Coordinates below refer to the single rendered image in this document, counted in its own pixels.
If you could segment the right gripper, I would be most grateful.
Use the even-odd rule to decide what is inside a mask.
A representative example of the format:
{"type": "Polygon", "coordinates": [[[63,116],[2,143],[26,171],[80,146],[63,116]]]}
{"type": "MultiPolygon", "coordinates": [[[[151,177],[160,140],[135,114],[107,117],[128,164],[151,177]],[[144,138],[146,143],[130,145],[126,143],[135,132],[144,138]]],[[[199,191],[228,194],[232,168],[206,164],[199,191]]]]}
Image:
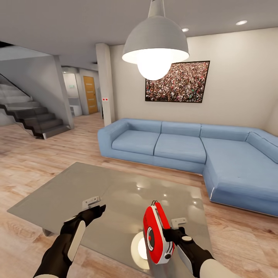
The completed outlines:
{"type": "Polygon", "coordinates": [[[175,242],[175,237],[178,233],[185,234],[185,229],[184,227],[179,227],[177,230],[173,230],[171,228],[169,229],[164,229],[162,228],[163,231],[163,236],[165,237],[166,242],[175,242]]]}

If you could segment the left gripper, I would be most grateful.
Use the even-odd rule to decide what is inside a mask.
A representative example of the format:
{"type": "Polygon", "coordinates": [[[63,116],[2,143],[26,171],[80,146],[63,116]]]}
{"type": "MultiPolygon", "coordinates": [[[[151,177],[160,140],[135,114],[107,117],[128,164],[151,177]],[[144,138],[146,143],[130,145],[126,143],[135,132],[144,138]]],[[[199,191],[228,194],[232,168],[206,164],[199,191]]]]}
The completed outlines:
{"type": "Polygon", "coordinates": [[[80,212],[79,214],[87,214],[90,218],[89,224],[94,220],[102,216],[102,213],[105,211],[106,205],[103,206],[95,206],[93,208],[89,208],[85,211],[80,212]]]}

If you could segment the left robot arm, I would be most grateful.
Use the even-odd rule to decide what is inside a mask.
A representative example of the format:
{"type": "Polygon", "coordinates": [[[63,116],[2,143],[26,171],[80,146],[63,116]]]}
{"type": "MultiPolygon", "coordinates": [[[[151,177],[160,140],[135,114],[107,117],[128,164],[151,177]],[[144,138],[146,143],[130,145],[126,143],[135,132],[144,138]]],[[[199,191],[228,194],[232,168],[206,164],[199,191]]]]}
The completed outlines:
{"type": "Polygon", "coordinates": [[[66,220],[56,238],[41,261],[33,278],[66,278],[68,270],[73,263],[85,228],[94,220],[102,216],[106,205],[91,207],[100,202],[100,196],[83,201],[82,212],[66,220]]]}

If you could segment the radio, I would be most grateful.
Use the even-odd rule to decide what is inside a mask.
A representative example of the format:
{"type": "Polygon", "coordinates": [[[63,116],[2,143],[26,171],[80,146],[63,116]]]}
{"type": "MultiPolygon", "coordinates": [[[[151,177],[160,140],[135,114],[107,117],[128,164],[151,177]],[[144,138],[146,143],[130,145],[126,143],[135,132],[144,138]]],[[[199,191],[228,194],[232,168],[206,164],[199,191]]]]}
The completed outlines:
{"type": "Polygon", "coordinates": [[[175,249],[174,242],[166,242],[162,228],[170,225],[161,204],[154,201],[145,212],[143,218],[144,230],[151,259],[156,264],[165,264],[170,260],[175,249]]]}

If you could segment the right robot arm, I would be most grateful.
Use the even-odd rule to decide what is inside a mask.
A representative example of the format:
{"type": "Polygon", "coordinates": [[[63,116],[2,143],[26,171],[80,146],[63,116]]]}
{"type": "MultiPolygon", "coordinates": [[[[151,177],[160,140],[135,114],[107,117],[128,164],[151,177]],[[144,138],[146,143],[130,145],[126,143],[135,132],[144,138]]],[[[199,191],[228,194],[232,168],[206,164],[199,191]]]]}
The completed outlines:
{"type": "Polygon", "coordinates": [[[208,250],[203,250],[195,241],[185,234],[186,218],[172,219],[169,229],[162,228],[166,242],[173,241],[177,246],[179,257],[195,278],[241,278],[220,264],[208,250]]]}

